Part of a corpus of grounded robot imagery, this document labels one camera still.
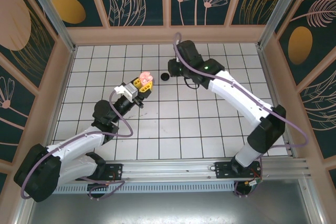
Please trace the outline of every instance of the grid floor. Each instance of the grid floor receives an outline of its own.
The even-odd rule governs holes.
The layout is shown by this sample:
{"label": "grid floor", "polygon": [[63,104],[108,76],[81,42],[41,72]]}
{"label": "grid floor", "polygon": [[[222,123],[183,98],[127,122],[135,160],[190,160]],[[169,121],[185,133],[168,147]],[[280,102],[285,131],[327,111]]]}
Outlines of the grid floor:
{"label": "grid floor", "polygon": [[[254,44],[196,47],[204,60],[216,59],[247,90],[272,103]],[[162,81],[160,75],[167,72],[167,63],[174,56],[172,45],[78,47],[54,143],[89,127],[95,103],[108,100],[115,86],[150,71],[154,77],[152,94],[143,109],[135,106],[125,116],[134,136],[113,139],[95,152],[105,160],[233,157],[252,128],[227,101],[202,86],[192,90],[182,77]],[[128,134],[122,122],[119,128],[119,133]],[[276,144],[283,144],[283,139]],[[287,155],[287,151],[274,148],[267,155]]]}

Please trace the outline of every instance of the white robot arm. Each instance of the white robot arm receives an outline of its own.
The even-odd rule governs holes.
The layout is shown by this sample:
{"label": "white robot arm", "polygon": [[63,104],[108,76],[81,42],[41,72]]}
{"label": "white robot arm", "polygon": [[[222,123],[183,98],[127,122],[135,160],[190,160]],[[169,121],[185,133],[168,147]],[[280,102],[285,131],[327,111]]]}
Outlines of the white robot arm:
{"label": "white robot arm", "polygon": [[[285,123],[273,114],[285,118],[286,110],[280,105],[273,108],[270,104],[255,97],[240,85],[228,71],[225,71],[225,68],[216,60],[204,61],[192,41],[180,42],[176,45],[176,49],[179,52],[179,58],[183,59],[184,64],[188,64],[189,68],[180,60],[171,59],[168,62],[170,75],[191,79],[195,84],[200,84],[205,89],[218,94],[235,107],[253,126],[254,130],[248,136],[247,143],[231,162],[232,170],[236,174],[240,174],[253,161],[266,153],[284,133]],[[252,99],[258,101],[259,104],[257,105]]]}
{"label": "white robot arm", "polygon": [[[175,59],[168,62],[168,70],[171,76],[183,76],[184,78],[192,79],[194,83],[201,84],[204,88],[220,95],[253,126],[254,130],[247,138],[247,143],[230,163],[230,170],[233,171],[234,175],[239,176],[255,159],[266,153],[285,130],[285,125],[282,121],[261,109],[248,96],[258,100],[264,108],[273,110],[283,117],[286,116],[286,111],[280,105],[273,108],[270,104],[255,97],[236,82],[229,72],[225,71],[224,67],[214,59],[203,61],[191,41],[184,41],[179,46],[179,52],[191,66],[230,80],[240,88],[234,88],[229,83],[219,79],[211,79],[191,72]],[[134,79],[127,85],[123,83],[115,89],[123,95],[114,104],[114,107],[122,116],[134,105],[142,107],[142,101],[149,96],[151,88],[152,82],[142,86],[139,78]],[[109,102],[105,100],[97,102],[92,116],[94,122],[84,132],[56,145],[47,147],[36,145],[30,149],[14,177],[14,181],[19,186],[23,185],[32,167],[43,156],[48,153],[50,155],[52,152],[51,156],[34,171],[25,187],[25,191],[35,201],[40,202],[49,197],[58,185],[81,177],[98,180],[103,175],[104,180],[112,180],[114,178],[114,174],[110,174],[106,169],[105,161],[93,150],[112,139],[112,137],[104,135],[103,132],[115,134],[118,131],[115,123],[120,118],[112,110]],[[64,148],[60,148],[65,143],[69,144]]]}
{"label": "white robot arm", "polygon": [[33,146],[14,181],[22,187],[28,178],[25,192],[40,202],[49,197],[57,186],[75,179],[114,180],[118,175],[93,150],[113,138],[107,134],[116,135],[119,129],[116,123],[121,117],[135,105],[143,107],[142,101],[151,94],[152,87],[152,81],[141,83],[139,78],[116,87],[114,90],[122,96],[114,103],[114,109],[109,101],[101,100],[94,106],[94,121],[85,131],[55,145]]}

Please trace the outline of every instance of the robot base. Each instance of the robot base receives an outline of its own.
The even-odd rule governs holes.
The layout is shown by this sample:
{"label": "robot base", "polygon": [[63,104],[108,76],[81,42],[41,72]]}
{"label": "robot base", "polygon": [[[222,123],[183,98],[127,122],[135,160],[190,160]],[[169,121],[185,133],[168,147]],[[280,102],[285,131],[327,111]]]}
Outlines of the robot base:
{"label": "robot base", "polygon": [[260,176],[260,163],[254,161],[248,167],[241,170],[240,173],[236,173],[232,170],[232,161],[216,162],[214,171],[216,178],[254,178],[255,174],[251,170]]}

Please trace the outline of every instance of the pink toy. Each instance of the pink toy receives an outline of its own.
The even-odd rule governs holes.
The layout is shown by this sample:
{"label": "pink toy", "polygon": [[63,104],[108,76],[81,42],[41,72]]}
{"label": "pink toy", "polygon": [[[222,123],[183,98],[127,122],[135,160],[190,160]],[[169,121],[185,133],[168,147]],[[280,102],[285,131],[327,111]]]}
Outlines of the pink toy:
{"label": "pink toy", "polygon": [[141,85],[145,86],[147,83],[153,80],[153,77],[151,76],[150,72],[142,72],[139,76],[139,79],[141,81]]}

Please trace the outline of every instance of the black cable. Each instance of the black cable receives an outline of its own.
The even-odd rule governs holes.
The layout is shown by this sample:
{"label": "black cable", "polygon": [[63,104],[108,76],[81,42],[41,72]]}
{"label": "black cable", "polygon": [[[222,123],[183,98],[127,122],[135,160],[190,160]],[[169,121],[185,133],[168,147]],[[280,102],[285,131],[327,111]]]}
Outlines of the black cable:
{"label": "black cable", "polygon": [[209,167],[209,170],[212,171],[212,172],[215,172],[216,169],[213,169],[213,170],[212,170],[212,169],[211,169],[212,167],[215,167],[215,166],[214,166],[214,165],[210,166],[210,167]]}
{"label": "black cable", "polygon": [[188,88],[190,88],[190,89],[198,89],[198,88],[200,87],[199,84],[196,84],[196,85],[198,85],[197,88],[192,88],[192,87],[190,87],[189,84],[187,83],[187,80],[188,80],[188,79],[190,79],[190,78],[184,77],[184,83],[187,85]]}

